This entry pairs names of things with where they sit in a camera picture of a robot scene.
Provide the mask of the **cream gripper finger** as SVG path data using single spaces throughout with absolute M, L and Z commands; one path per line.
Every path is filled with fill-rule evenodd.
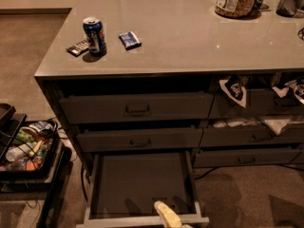
M 164 228 L 181 228 L 180 217 L 164 202 L 160 200 L 156 201 L 154 208 L 161 217 Z

